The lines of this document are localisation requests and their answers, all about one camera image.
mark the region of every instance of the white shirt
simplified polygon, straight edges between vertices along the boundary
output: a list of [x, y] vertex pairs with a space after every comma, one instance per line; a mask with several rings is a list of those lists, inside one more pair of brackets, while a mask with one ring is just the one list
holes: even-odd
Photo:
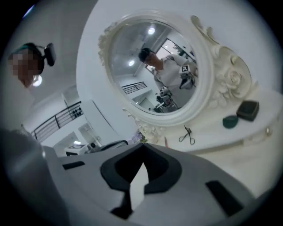
[[183, 107], [192, 97], [195, 87], [191, 90], [179, 88], [182, 82], [179, 70], [186, 63], [190, 64], [191, 68], [192, 63], [189, 63], [186, 58], [174, 54], [170, 54], [161, 60], [163, 61], [163, 69], [154, 70], [154, 81], [159, 89], [167, 87], [172, 93], [173, 101], [178, 107]]

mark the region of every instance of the window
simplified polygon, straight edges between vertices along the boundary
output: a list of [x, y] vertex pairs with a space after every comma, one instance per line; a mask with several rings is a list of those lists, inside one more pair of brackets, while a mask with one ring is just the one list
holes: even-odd
[[[178, 45], [167, 38], [159, 48], [159, 50], [156, 52], [156, 56], [161, 59], [168, 56], [169, 54], [176, 54], [196, 63], [195, 56], [192, 51], [190, 53], [186, 53], [182, 48], [180, 48]], [[148, 69], [153, 74], [154, 67], [146, 65], [146, 69]]]

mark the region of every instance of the teal lid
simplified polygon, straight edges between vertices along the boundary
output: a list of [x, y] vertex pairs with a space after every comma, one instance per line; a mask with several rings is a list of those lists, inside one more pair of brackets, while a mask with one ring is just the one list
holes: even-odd
[[226, 118], [223, 118], [223, 126], [227, 129], [234, 128], [239, 121], [239, 118], [236, 115], [230, 115]]

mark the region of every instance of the black railing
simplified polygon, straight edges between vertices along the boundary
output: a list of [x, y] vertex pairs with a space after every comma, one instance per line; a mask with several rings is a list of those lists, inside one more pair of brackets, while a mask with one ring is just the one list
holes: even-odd
[[133, 93], [135, 91], [141, 90], [146, 87], [147, 86], [145, 85], [144, 82], [140, 82], [140, 83], [134, 83], [134, 84], [123, 86], [122, 89], [124, 90], [126, 94], [130, 94], [130, 93]]
[[32, 132], [32, 135], [39, 142], [44, 141], [58, 129], [84, 114], [80, 107], [80, 104], [81, 101], [65, 108], [64, 110], [58, 112], [56, 115], [53, 115], [40, 126], [38, 126]]

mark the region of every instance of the white mirror frame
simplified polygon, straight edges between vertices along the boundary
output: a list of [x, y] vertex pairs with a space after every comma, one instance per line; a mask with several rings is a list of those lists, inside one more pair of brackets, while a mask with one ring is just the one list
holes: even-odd
[[[145, 19], [159, 21], [178, 31], [184, 37], [186, 42], [192, 46], [196, 57], [199, 68], [199, 85], [197, 86], [190, 101], [184, 107], [173, 113], [150, 114], [140, 110], [131, 104], [129, 100], [120, 92], [120, 89], [117, 87], [111, 75], [109, 68], [109, 48], [113, 41], [113, 37], [119, 31], [119, 29], [126, 24]], [[213, 59], [207, 45], [205, 44], [204, 38], [189, 20], [186, 21], [177, 15], [163, 13], [156, 10], [138, 11], [123, 17], [120, 21], [115, 22], [106, 28], [104, 34], [99, 38], [99, 48], [101, 63], [106, 69], [108, 80], [115, 89], [116, 96], [131, 115], [143, 122], [161, 127], [183, 124], [196, 117], [209, 100], [214, 83]]]
[[[137, 20], [154, 20], [175, 29], [192, 47], [198, 65], [199, 83], [190, 101], [173, 113], [150, 114], [134, 106], [114, 82], [109, 64], [109, 52], [115, 34], [124, 25]], [[220, 45], [212, 37], [212, 28], [203, 28], [199, 18], [190, 19], [158, 10], [143, 10], [112, 23], [99, 37], [99, 57], [106, 69], [108, 81], [116, 97], [129, 112], [139, 130], [150, 143], [156, 143], [165, 127], [202, 124], [208, 118], [222, 117], [223, 108], [240, 103], [250, 93], [252, 79], [245, 62], [231, 49]]]

